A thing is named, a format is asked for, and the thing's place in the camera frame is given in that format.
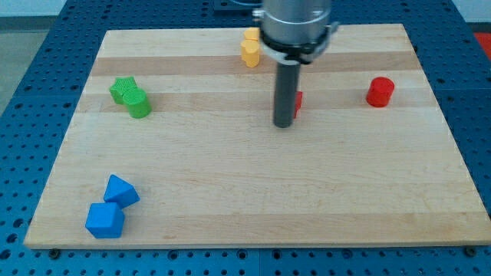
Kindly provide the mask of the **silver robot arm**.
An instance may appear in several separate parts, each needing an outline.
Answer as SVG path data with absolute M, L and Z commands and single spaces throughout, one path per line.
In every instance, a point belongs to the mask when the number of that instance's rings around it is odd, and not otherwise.
M 263 0 L 252 10 L 263 52 L 283 65 L 310 64 L 328 48 L 339 23 L 330 0 Z

